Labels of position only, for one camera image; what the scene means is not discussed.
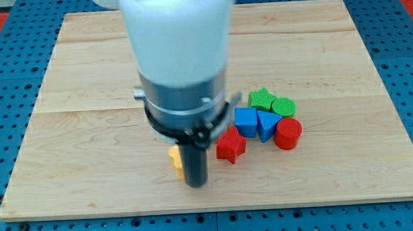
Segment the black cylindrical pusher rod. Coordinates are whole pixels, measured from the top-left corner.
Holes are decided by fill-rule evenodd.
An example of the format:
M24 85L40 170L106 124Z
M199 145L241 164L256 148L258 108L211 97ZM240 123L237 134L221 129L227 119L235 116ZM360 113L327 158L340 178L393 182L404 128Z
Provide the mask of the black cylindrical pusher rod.
M188 186L201 187L207 182L207 151L195 145L179 145L181 164Z

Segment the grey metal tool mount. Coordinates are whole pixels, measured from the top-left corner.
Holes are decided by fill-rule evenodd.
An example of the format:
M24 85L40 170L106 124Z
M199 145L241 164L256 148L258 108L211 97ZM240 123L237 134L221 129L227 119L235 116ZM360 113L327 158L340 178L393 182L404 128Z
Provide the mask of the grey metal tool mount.
M191 145L206 150L230 124L234 109L242 99L236 92L226 100L226 72L190 84L175 78L177 84L139 75L141 86L133 96L144 102L151 128L166 143Z

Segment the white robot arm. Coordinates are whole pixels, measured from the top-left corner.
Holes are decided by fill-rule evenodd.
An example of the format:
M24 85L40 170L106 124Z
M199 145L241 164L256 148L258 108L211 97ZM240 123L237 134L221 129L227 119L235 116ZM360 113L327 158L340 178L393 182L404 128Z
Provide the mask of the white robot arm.
M180 151L185 182L207 182L207 150L242 95L226 95L235 0L91 0L122 14L149 124Z

